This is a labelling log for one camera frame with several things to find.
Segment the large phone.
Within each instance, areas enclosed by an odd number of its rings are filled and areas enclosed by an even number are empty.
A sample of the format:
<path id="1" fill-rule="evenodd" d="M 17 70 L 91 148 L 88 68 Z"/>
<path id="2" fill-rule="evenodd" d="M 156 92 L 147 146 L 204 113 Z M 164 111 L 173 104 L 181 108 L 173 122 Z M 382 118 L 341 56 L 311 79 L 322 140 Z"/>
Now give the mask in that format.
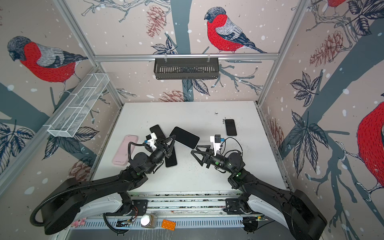
<path id="1" fill-rule="evenodd" d="M 170 136 L 175 135 L 175 141 L 178 143 L 190 148 L 194 149 L 197 144 L 199 143 L 200 138 L 184 129 L 181 129 L 179 127 L 174 127 L 174 129 L 171 131 Z"/>

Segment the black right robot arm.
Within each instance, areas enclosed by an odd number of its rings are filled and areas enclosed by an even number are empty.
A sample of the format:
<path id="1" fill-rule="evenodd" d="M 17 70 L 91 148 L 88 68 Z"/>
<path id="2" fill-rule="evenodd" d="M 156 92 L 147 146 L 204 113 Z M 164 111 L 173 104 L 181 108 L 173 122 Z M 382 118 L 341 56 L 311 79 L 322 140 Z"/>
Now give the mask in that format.
<path id="1" fill-rule="evenodd" d="M 286 225 L 295 239 L 321 238 L 327 220 L 304 192 L 282 190 L 258 179 L 245 169 L 246 164 L 239 151 L 225 157 L 216 154 L 210 146 L 197 146 L 191 154 L 201 166 L 214 166 L 230 173 L 229 184 L 233 189 L 242 191 L 239 204 L 244 213 L 252 210 L 249 198 L 255 196 L 267 206 L 255 207 L 253 210 L 269 217 L 277 213 L 273 219 Z"/>

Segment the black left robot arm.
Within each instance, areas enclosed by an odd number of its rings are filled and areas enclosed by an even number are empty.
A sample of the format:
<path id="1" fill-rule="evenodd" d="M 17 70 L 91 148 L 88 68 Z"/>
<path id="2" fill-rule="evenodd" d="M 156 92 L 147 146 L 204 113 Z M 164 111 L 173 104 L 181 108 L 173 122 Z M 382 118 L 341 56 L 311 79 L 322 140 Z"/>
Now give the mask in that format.
<path id="1" fill-rule="evenodd" d="M 141 187 L 148 174 L 155 173 L 165 158 L 171 157 L 176 136 L 164 140 L 144 141 L 150 145 L 151 154 L 144 152 L 132 156 L 134 142 L 129 142 L 127 154 L 130 165 L 118 175 L 93 181 L 64 181 L 45 198 L 31 213 L 30 223 L 43 227 L 46 235 L 53 235 L 70 226 L 74 221 L 99 214 L 128 214 L 132 200 L 128 192 Z"/>

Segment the black phone centre table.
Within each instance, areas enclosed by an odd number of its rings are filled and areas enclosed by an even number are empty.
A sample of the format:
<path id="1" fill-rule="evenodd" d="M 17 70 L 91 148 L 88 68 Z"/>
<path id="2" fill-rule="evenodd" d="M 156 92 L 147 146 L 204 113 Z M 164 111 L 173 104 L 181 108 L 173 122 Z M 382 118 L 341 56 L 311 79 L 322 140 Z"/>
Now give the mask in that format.
<path id="1" fill-rule="evenodd" d="M 165 158 L 165 164 L 167 168 L 174 167 L 178 164 L 175 149 L 173 149 L 172 154 L 169 158 Z"/>

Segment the black phone far left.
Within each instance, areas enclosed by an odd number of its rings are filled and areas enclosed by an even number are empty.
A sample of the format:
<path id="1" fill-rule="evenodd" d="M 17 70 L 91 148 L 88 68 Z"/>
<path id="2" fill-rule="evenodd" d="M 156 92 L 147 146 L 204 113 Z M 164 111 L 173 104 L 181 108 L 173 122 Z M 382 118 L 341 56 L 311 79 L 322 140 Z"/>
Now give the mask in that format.
<path id="1" fill-rule="evenodd" d="M 151 127 L 150 131 L 151 131 L 151 133 L 156 134 L 157 140 L 159 140 L 159 141 L 167 138 L 159 125 L 155 125 L 155 126 Z"/>

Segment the small phone light case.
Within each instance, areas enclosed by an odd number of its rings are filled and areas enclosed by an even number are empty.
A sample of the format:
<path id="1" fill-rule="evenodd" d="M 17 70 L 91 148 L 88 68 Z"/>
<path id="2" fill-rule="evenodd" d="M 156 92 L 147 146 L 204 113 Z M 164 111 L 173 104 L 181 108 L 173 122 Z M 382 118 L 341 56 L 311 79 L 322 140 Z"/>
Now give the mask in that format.
<path id="1" fill-rule="evenodd" d="M 236 124 L 233 119 L 225 119 L 227 136 L 237 136 Z"/>

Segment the pink phone case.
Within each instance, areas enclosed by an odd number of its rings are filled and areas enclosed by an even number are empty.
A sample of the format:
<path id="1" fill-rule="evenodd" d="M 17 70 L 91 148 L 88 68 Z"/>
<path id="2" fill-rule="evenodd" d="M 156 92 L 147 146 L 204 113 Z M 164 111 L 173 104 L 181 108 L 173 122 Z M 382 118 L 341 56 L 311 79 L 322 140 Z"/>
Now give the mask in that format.
<path id="1" fill-rule="evenodd" d="M 139 137 L 138 136 L 135 136 L 135 135 L 126 135 L 120 146 L 118 147 L 118 150 L 115 154 L 115 156 L 113 157 L 113 160 L 112 160 L 112 163 L 114 165 L 118 165 L 118 166 L 125 166 L 127 165 L 128 163 L 128 144 L 130 142 L 133 142 L 133 143 L 137 143 L 138 142 L 138 139 Z"/>

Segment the clear jar white lid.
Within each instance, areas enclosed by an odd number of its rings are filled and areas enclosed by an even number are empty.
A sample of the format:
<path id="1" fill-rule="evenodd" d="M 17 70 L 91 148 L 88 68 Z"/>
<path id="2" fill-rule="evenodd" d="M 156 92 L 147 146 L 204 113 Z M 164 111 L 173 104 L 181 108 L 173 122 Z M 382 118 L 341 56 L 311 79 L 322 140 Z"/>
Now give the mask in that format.
<path id="1" fill-rule="evenodd" d="M 142 228 L 155 229 L 157 217 L 154 214 L 144 214 L 140 219 Z"/>

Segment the orange toy brick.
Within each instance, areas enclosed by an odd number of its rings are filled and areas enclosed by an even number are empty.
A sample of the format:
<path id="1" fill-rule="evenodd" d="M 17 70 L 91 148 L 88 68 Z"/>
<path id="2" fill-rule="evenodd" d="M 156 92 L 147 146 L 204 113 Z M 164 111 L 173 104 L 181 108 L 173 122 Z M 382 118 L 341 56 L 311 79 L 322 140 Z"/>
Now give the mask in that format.
<path id="1" fill-rule="evenodd" d="M 161 225 L 161 227 L 162 227 L 163 229 L 166 229 L 166 230 L 174 231 L 175 228 L 176 228 L 176 225 L 177 225 L 176 222 L 172 222 L 172 221 L 169 221 L 169 220 L 164 219 L 164 220 L 162 221 L 162 225 Z"/>

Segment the pink pig toy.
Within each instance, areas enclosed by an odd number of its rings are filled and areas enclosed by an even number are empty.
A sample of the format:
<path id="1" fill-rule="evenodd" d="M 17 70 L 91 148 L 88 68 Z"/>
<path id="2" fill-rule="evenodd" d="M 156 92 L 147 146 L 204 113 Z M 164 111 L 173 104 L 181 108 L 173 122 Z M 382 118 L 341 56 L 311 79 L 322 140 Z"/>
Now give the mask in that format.
<path id="1" fill-rule="evenodd" d="M 71 228 L 79 228 L 86 225 L 87 218 L 79 219 L 71 224 Z"/>

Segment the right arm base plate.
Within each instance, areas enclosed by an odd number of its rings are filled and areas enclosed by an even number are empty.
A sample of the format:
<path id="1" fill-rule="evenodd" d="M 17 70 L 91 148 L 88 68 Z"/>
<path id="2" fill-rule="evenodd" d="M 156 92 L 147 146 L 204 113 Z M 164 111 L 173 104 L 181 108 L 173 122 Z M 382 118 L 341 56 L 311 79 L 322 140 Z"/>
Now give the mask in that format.
<path id="1" fill-rule="evenodd" d="M 228 215 L 249 215 L 253 211 L 243 199 L 226 199 L 226 206 L 223 209 Z"/>

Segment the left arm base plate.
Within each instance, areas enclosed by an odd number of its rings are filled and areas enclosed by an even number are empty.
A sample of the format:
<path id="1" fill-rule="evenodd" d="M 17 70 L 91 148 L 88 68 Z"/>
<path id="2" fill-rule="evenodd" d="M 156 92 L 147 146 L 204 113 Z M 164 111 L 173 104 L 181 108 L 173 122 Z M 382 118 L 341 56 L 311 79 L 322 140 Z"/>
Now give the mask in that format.
<path id="1" fill-rule="evenodd" d="M 106 216 L 143 216 L 147 212 L 148 200 L 130 200 L 114 213 L 106 213 Z"/>

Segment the white mesh wall basket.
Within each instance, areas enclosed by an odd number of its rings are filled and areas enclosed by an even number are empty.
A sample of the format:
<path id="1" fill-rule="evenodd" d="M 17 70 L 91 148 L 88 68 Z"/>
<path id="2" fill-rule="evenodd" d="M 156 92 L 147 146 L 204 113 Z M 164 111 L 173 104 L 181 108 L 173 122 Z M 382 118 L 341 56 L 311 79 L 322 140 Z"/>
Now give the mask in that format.
<path id="1" fill-rule="evenodd" d="M 53 137 L 74 137 L 109 81 L 107 74 L 87 75 L 83 86 L 77 93 L 72 94 L 71 101 L 50 125 L 48 132 Z"/>

